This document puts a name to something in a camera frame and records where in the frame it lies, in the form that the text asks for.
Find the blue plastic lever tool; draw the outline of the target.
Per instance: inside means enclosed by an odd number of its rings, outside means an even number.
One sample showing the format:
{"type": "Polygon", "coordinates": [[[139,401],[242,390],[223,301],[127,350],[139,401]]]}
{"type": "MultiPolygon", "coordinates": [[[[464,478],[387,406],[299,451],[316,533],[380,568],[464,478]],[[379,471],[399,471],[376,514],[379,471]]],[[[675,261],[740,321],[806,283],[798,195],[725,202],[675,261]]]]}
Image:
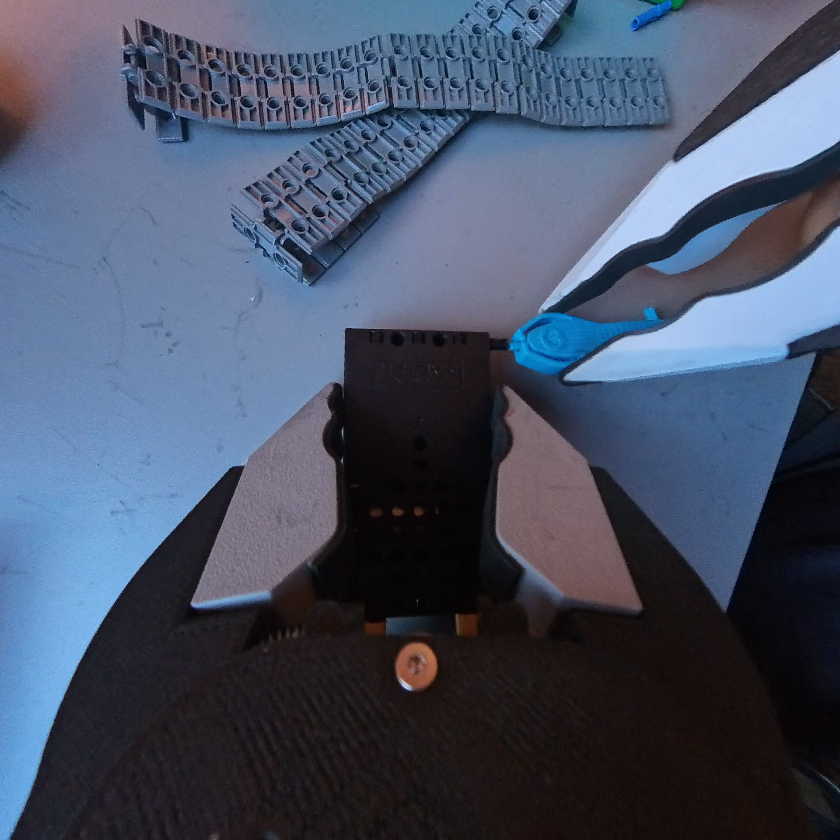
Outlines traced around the blue plastic lever tool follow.
{"type": "Polygon", "coordinates": [[[641,321],[594,322],[567,313],[546,312],[529,320],[509,340],[516,361],[530,370],[556,375],[607,341],[660,324],[654,308],[641,321]]]}

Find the grey studded track strip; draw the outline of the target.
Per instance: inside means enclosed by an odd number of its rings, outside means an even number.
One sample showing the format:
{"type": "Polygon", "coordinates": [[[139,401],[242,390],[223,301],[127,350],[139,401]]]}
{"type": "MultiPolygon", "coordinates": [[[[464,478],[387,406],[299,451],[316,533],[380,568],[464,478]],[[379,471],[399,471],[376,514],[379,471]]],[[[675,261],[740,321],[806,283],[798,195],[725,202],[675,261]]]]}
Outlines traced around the grey studded track strip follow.
{"type": "Polygon", "coordinates": [[[495,112],[572,128],[670,120],[651,58],[558,57],[474,23],[444,35],[378,35],[315,53],[254,53],[135,21],[122,31],[129,105],[241,130],[303,130],[384,110],[495,112]]]}
{"type": "Polygon", "coordinates": [[[309,58],[333,79],[339,103],[362,114],[306,143],[247,185],[230,208],[234,229],[291,279],[311,285],[376,219],[398,190],[474,117],[540,121],[525,92],[534,51],[560,36],[576,2],[475,2],[443,35],[378,35],[309,58]]]}

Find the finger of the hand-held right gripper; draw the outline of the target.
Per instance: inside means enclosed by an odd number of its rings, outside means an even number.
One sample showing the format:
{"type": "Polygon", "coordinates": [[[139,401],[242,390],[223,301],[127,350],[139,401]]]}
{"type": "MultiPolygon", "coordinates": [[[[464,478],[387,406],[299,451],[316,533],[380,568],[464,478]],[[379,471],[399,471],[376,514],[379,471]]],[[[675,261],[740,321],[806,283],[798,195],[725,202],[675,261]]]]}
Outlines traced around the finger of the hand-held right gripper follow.
{"type": "Polygon", "coordinates": [[[560,374],[564,384],[624,382],[767,364],[839,346],[834,223],[762,283],[699,299],[662,325],[628,332],[560,374]]]}
{"type": "Polygon", "coordinates": [[[566,312],[709,228],[813,188],[838,167],[839,58],[827,58],[678,161],[668,162],[562,279],[566,312]]]}

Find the grey desk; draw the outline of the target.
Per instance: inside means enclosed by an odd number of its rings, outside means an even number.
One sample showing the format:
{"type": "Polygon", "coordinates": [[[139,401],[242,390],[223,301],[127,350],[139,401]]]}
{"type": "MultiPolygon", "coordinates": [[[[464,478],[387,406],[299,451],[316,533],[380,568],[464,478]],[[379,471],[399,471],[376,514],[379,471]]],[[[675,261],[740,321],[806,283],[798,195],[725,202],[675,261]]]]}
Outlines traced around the grey desk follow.
{"type": "Polygon", "coordinates": [[[741,79],[827,2],[579,2],[560,56],[653,56],[671,120],[486,115],[391,196],[312,287],[230,207],[323,130],[127,108],[122,26],[255,52],[442,34],[470,2],[2,2],[2,787],[9,833],[105,615],[231,466],[343,378],[344,331],[506,338],[741,79]]]}

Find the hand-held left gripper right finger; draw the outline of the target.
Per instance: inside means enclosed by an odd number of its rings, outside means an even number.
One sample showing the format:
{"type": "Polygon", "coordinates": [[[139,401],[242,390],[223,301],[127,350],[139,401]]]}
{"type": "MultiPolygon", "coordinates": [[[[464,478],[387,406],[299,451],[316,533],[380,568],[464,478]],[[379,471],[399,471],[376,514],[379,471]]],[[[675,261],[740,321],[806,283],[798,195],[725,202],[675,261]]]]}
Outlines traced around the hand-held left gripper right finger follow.
{"type": "Polygon", "coordinates": [[[490,584],[527,617],[643,604],[589,462],[517,393],[497,394],[490,482],[490,584]]]}

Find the person's right hand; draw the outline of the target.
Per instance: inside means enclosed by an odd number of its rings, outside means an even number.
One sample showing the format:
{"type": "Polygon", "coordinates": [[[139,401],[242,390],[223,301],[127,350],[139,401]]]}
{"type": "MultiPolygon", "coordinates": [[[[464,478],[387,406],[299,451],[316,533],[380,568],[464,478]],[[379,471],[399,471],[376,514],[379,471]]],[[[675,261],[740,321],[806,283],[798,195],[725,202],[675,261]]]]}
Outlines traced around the person's right hand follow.
{"type": "Polygon", "coordinates": [[[748,285],[780,270],[808,248],[839,215],[839,179],[802,194],[751,222],[720,255],[674,275],[640,267],[623,281],[631,313],[653,306],[673,315],[701,295],[748,285]]]}

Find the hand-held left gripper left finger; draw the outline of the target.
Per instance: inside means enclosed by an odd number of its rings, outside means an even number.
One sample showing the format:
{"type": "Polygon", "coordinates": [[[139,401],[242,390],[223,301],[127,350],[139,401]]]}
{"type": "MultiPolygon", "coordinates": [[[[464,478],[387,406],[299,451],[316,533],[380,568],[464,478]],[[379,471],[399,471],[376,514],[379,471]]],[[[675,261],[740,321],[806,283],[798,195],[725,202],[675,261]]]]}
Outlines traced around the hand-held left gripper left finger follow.
{"type": "Polygon", "coordinates": [[[326,385],[248,457],[192,608],[268,603],[339,532],[339,463],[329,434],[340,398],[339,385],[326,385]]]}

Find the black controller box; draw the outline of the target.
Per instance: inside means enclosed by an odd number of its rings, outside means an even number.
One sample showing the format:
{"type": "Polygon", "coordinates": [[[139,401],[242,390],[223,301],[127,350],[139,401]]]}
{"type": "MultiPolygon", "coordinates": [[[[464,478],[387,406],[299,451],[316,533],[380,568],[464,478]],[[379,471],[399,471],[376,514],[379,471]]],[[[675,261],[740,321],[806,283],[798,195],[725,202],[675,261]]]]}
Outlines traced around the black controller box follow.
{"type": "Polygon", "coordinates": [[[476,612],[493,396],[486,332],[345,331],[350,581],[368,624],[476,612]]]}

